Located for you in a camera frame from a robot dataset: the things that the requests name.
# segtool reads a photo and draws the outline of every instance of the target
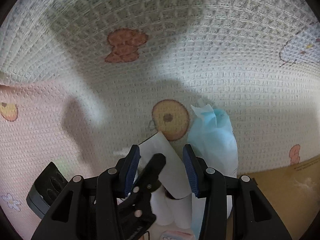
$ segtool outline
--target brown dot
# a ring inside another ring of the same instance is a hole
[[[163,116],[163,121],[165,121],[165,122],[171,122],[172,120],[173,120],[172,114],[165,114]]]

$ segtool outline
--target waffle-textured fabric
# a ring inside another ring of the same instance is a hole
[[[97,176],[157,130],[181,155],[200,98],[230,116],[239,174],[307,160],[319,81],[304,0],[18,0],[0,27],[0,205],[29,240],[50,161]]]

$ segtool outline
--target printed cartoon pattern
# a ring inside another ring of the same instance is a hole
[[[300,151],[300,145],[296,144],[293,146],[289,152],[289,157],[290,157],[290,165],[297,164],[300,161],[300,156],[299,156],[299,151]]]
[[[111,53],[105,62],[132,62],[139,58],[138,47],[145,44],[148,36],[137,30],[119,29],[109,34],[108,42],[112,46]]]
[[[166,99],[158,102],[152,109],[152,119],[156,129],[169,141],[182,138],[189,127],[189,113],[183,104]]]
[[[2,196],[2,199],[7,202],[9,208],[20,211],[19,205],[21,205],[21,202],[19,200],[14,200],[10,193]]]
[[[0,114],[7,121],[14,122],[18,118],[18,107],[15,104],[0,104]]]
[[[279,55],[287,63],[320,62],[320,23],[297,33]]]

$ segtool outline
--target black tool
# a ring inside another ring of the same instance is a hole
[[[206,198],[199,240],[226,239],[227,195],[233,202],[233,240],[291,240],[269,201],[248,176],[223,176],[196,157],[191,145],[183,148],[189,184],[197,198]]]
[[[45,213],[31,239],[139,239],[156,220],[150,198],[165,157],[155,154],[133,184],[139,159],[139,147],[133,145],[115,168],[88,179],[74,176]],[[128,195],[117,205],[117,198]]]

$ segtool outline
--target light blue bag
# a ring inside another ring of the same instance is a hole
[[[236,177],[238,169],[238,149],[230,118],[222,109],[212,109],[210,105],[191,106],[196,119],[188,134],[188,143],[196,156],[205,160],[208,167],[220,171],[225,176]],[[192,194],[191,228],[199,238],[205,199],[197,199]],[[232,198],[227,196],[227,217],[232,209]]]

